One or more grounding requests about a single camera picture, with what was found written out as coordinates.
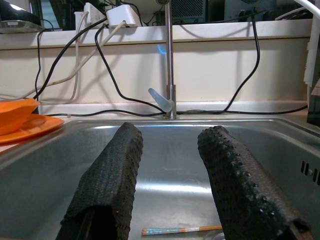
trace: orange bowl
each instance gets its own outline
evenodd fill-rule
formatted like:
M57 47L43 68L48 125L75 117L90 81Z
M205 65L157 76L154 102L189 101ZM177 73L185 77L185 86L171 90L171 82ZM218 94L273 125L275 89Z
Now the orange bowl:
M34 99L0 102L0 135L19 130L39 104Z

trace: faucet handle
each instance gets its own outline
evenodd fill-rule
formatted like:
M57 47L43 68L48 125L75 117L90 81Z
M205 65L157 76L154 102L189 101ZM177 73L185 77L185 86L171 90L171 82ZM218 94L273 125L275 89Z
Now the faucet handle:
M153 88L149 88L149 94L151 95L151 97L153 97L153 99L164 112L168 113L172 110L174 101L166 99Z

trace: electronic device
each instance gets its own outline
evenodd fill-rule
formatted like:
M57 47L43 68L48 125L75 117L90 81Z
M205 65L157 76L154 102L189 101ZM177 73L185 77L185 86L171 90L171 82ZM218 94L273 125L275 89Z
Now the electronic device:
M0 0L0 33L34 33L40 32L40 18L21 7Z
M255 20L272 20L271 13L275 10L276 6L277 0L225 0L224 19L231 20L250 13L265 11L262 14L257 14Z
M174 25L205 23L207 20L208 0L172 0Z

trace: sink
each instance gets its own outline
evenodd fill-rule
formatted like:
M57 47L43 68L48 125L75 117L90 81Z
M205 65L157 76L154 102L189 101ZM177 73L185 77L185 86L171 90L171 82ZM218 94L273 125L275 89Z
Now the sink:
M142 228L219 225L197 137L222 125L271 174L320 239L320 135L277 118L134 120L143 136L129 240ZM72 121L0 155L0 238L54 240L80 177L122 121ZM207 232L143 239L203 240Z

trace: orange plate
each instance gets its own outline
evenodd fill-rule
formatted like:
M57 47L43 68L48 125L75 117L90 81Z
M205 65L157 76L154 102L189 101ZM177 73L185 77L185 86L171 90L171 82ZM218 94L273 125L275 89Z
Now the orange plate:
M7 135L0 135L0 144L18 142L24 139L36 137L57 129L64 124L64 122L65 121L62 119L56 117L31 114L19 130Z

